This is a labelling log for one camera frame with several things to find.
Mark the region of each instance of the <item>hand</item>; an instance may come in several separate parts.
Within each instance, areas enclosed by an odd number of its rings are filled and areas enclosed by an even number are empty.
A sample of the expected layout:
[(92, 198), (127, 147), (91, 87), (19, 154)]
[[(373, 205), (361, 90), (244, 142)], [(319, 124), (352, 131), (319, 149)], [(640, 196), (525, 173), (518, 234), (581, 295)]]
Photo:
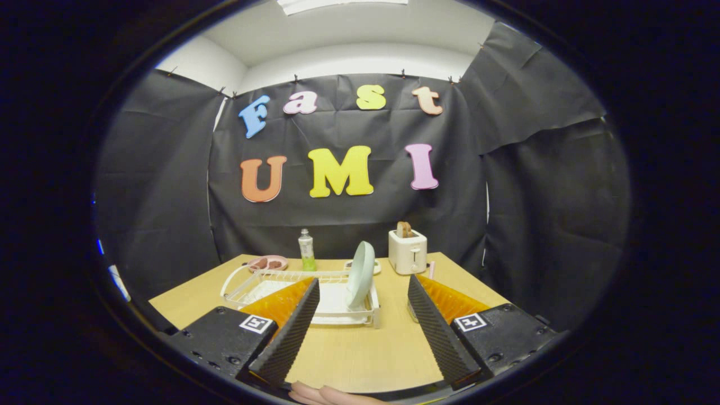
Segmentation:
[(291, 387), (290, 398), (305, 405), (390, 405), (389, 402), (345, 393), (328, 386), (318, 390), (297, 381)]

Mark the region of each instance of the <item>black cloth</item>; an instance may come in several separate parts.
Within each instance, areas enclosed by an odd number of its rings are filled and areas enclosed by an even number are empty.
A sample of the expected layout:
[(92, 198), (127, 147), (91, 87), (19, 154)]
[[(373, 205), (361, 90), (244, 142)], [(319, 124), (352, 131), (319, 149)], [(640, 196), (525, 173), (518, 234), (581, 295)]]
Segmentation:
[[(384, 88), (381, 110), (360, 110), (357, 89)], [(424, 113), (412, 90), (429, 86), (440, 97), (440, 115)], [(287, 115), (283, 106), (295, 92), (318, 94), (317, 110)], [(266, 127), (246, 138), (239, 112), (262, 95), (271, 101)], [(213, 135), (210, 157), (210, 216), (223, 261), (239, 254), (299, 257), (297, 238), (308, 228), (315, 257), (352, 257), (368, 241), (377, 257), (387, 256), (388, 231), (408, 221), (428, 238), (429, 252), (443, 252), (477, 274), (485, 233), (485, 178), (470, 135), (467, 103), (448, 81), (385, 74), (353, 74), (303, 79), (257, 89), (228, 101)], [(439, 186), (414, 190), (413, 165), (406, 145), (427, 143)], [(308, 152), (328, 148), (341, 163), (352, 146), (369, 146), (370, 195), (313, 198), (313, 162)], [(258, 188), (269, 184), (270, 156), (286, 156), (279, 195), (269, 202), (250, 202), (240, 189), (240, 163), (262, 159)]]
[(508, 300), (577, 326), (616, 274), (629, 222), (625, 158), (601, 119), (541, 131), (483, 157), (485, 266)]
[(492, 26), (458, 87), (477, 129), (479, 154), (605, 114), (571, 68), (501, 22)]
[(218, 266), (207, 212), (210, 134), (223, 97), (151, 72), (109, 130), (96, 178), (105, 256), (137, 301)]

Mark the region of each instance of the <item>yellow letter m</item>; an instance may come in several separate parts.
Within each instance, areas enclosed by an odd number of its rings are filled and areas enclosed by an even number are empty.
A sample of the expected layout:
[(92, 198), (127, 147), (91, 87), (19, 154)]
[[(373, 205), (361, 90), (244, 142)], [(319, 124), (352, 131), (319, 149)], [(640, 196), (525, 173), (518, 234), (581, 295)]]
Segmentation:
[(327, 197), (330, 189), (325, 184), (328, 179), (336, 195), (343, 192), (345, 183), (350, 178), (346, 189), (349, 195), (372, 194), (373, 188), (367, 174), (367, 156), (370, 148), (367, 146), (353, 146), (348, 149), (342, 164), (338, 164), (330, 149), (315, 149), (307, 154), (314, 164), (313, 186), (310, 196), (314, 198)]

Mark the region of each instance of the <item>plate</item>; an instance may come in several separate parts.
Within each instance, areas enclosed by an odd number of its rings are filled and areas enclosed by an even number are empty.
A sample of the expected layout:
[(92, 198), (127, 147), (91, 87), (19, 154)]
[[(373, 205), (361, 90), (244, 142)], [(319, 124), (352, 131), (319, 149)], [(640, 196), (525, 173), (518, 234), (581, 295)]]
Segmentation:
[[(268, 259), (268, 262), (267, 262), (267, 264), (265, 264), (265, 267), (254, 269), (253, 266), (255, 264), (258, 264), (262, 259)], [(269, 269), (270, 262), (280, 262), (281, 265), (280, 265), (280, 267), (277, 267), (275, 269)], [(270, 254), (268, 256), (260, 256), (257, 259), (252, 259), (251, 261), (248, 262), (248, 269), (250, 270), (251, 273), (254, 273), (258, 270), (285, 270), (286, 268), (287, 268), (287, 258), (285, 258), (283, 256), (277, 256), (275, 254)]]
[(348, 276), (348, 295), (345, 304), (348, 308), (358, 308), (365, 301), (372, 283), (372, 269), (375, 263), (375, 249), (372, 245), (362, 241), (355, 251), (353, 265)]

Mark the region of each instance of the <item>foam letter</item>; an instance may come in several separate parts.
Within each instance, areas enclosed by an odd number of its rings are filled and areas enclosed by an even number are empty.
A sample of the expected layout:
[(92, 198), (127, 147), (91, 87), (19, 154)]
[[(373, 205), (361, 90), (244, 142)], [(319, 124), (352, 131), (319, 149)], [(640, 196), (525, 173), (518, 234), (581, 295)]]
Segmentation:
[(433, 99), (440, 97), (439, 94), (431, 92), (430, 88), (423, 86), (419, 89), (413, 90), (413, 95), (418, 96), (418, 102), (420, 102), (420, 108), (422, 111), (427, 112), (430, 115), (440, 115), (443, 112), (443, 108), (439, 105), (435, 105)]
[(268, 116), (268, 109), (265, 108), (265, 103), (268, 101), (270, 101), (270, 97), (262, 96), (238, 114), (238, 117), (243, 118), (245, 126), (248, 128), (248, 132), (245, 134), (247, 139), (252, 138), (253, 135), (265, 128), (265, 121), (260, 119)]
[(358, 107), (360, 110), (379, 110), (385, 107), (385, 97), (380, 94), (384, 94), (385, 89), (377, 84), (365, 84), (358, 88)]
[(298, 112), (310, 114), (318, 108), (318, 106), (315, 105), (315, 101), (318, 100), (318, 93), (315, 92), (298, 92), (290, 96), (290, 100), (291, 101), (282, 108), (286, 114), (297, 114)]
[(433, 150), (433, 147), (426, 143), (414, 143), (406, 146), (405, 150), (413, 160), (413, 171), (415, 172), (415, 179), (410, 186), (415, 190), (427, 190), (440, 185), (440, 182), (433, 177), (433, 170), (430, 167), (430, 151)]
[(345, 182), (350, 178), (350, 184), (345, 190), (348, 195), (372, 194), (373, 187), (367, 174), (367, 156), (370, 148), (367, 146), (353, 146), (348, 149), (343, 164), (338, 164), (330, 149), (315, 149), (307, 154), (312, 159), (313, 187), (310, 196), (314, 198), (327, 197), (330, 189), (325, 185), (328, 179), (330, 186), (336, 195), (340, 195), (345, 187)]
[(270, 185), (265, 190), (258, 190), (258, 168), (263, 164), (263, 161), (250, 159), (241, 163), (240, 168), (243, 170), (243, 197), (252, 203), (267, 203), (277, 197), (282, 186), (282, 164), (286, 161), (285, 156), (268, 158)]

